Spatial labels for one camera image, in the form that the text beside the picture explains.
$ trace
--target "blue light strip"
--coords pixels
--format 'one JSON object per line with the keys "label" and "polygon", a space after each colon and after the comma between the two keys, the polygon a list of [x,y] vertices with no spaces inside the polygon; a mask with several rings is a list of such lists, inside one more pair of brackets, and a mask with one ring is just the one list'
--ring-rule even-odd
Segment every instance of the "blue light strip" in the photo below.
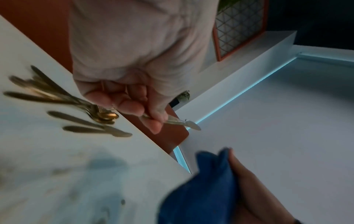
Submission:
{"label": "blue light strip", "polygon": [[174,150],[174,155],[176,156],[177,162],[183,166],[184,169],[186,169],[189,173],[191,173],[191,171],[189,170],[187,163],[184,160],[184,157],[182,155],[182,152],[180,150],[180,148],[177,146]]}
{"label": "blue light strip", "polygon": [[[270,72],[269,74],[267,74],[266,76],[264,76],[263,78],[261,78],[260,80],[258,80],[257,82],[255,82],[253,85],[249,86],[248,88],[246,88],[244,91],[242,91],[241,93],[237,94],[236,96],[232,97],[230,100],[228,100],[227,102],[223,103],[222,105],[220,105],[218,108],[216,108],[215,110],[213,110],[212,112],[210,112],[208,115],[204,116],[202,119],[200,119],[199,121],[197,121],[196,123],[200,123],[202,122],[204,119],[206,119],[207,117],[209,117],[210,115],[212,115],[213,113],[217,112],[218,110],[220,110],[223,106],[225,106],[226,104],[228,104],[229,102],[231,102],[232,100],[234,100],[236,97],[239,97],[241,94],[243,94],[244,92],[246,92],[247,90],[249,90],[250,88],[252,88],[253,86],[257,85],[258,83],[260,83],[261,81],[263,81],[265,78],[269,77],[270,75],[272,75],[273,73],[275,73],[276,71],[278,71],[279,69],[283,68],[285,65],[289,64],[290,62],[292,62],[293,60],[295,60],[296,57],[290,59],[288,62],[284,63],[283,65],[277,67],[276,69],[274,69],[272,72]],[[187,163],[185,162],[185,159],[182,155],[182,152],[180,150],[180,148],[177,146],[177,148],[175,148],[173,150],[176,158],[177,158],[177,162],[183,166],[188,172],[190,172]]]}

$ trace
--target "gray floor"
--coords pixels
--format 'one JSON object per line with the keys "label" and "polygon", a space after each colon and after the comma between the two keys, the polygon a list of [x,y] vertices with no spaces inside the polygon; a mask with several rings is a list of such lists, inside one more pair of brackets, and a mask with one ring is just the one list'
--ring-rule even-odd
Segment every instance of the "gray floor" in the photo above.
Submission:
{"label": "gray floor", "polygon": [[199,125],[180,145],[236,156],[304,223],[354,220],[354,68],[296,59]]}

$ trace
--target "blue napkin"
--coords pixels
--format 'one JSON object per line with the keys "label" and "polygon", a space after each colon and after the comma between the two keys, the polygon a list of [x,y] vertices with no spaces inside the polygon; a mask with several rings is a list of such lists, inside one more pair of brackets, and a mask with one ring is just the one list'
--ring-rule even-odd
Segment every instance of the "blue napkin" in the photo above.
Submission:
{"label": "blue napkin", "polygon": [[229,224],[240,198],[228,162],[229,148],[219,155],[197,153],[199,173],[171,192],[160,206],[158,224]]}

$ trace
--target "white table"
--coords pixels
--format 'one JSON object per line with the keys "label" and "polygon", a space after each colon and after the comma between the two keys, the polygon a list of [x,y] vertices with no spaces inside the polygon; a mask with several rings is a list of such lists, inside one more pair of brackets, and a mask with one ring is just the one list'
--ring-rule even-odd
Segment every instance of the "white table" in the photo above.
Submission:
{"label": "white table", "polygon": [[[67,70],[0,17],[1,91],[26,93],[8,77],[30,78],[30,65],[80,96]],[[107,224],[155,223],[164,196],[190,177],[123,116],[115,127],[131,138],[64,132],[70,123],[48,110],[90,121],[70,107],[0,95],[1,224],[93,224],[107,209]]]}

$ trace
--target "orange frame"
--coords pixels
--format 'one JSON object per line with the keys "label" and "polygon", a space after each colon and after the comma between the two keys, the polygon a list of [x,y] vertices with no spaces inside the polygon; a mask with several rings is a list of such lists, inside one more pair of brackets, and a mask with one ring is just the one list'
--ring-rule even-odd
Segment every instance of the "orange frame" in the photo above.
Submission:
{"label": "orange frame", "polygon": [[218,38],[218,31],[216,28],[216,23],[214,23],[213,27],[213,41],[214,41],[214,47],[215,47],[215,53],[216,53],[216,59],[217,61],[222,61],[231,54],[233,54],[235,51],[239,50],[240,48],[246,46],[249,42],[253,41],[254,39],[258,38],[260,35],[262,35],[267,28],[267,22],[268,22],[268,9],[269,9],[269,0],[264,0],[264,13],[263,13],[263,24],[262,24],[262,30],[254,35],[253,37],[249,38],[239,46],[237,46],[234,50],[230,51],[229,53],[225,54],[224,56],[221,56],[221,51],[220,51],[220,45],[219,45],[219,38]]}

